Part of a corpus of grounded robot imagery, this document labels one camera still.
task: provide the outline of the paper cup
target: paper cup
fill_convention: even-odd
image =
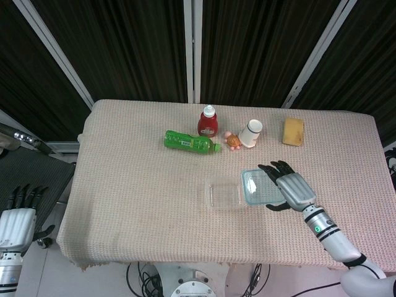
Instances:
[[[244,147],[254,147],[261,130],[262,123],[256,119],[251,119],[246,127],[239,133],[238,138]]]

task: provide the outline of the ketchup bottle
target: ketchup bottle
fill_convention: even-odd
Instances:
[[[206,137],[213,137],[216,135],[218,129],[217,115],[215,108],[212,105],[207,105],[204,112],[200,114],[198,122],[198,134]]]

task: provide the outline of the sponge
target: sponge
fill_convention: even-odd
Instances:
[[[283,128],[283,143],[299,147],[303,144],[304,121],[302,119],[286,118]]]

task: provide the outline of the bottle cap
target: bottle cap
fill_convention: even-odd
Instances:
[[[204,116],[211,118],[215,115],[215,108],[212,105],[207,105],[204,108]]]
[[[220,144],[215,144],[215,153],[221,152],[222,147]]]

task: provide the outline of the table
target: table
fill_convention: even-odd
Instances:
[[[369,259],[396,271],[396,199],[374,118],[344,111],[216,106],[219,133],[264,124],[257,146],[199,155],[163,146],[193,134],[203,105],[100,100],[80,151],[58,243],[81,267],[111,261],[250,262],[342,267],[292,210],[211,211],[204,179],[285,160]],[[283,120],[304,120],[304,144],[282,144]]]

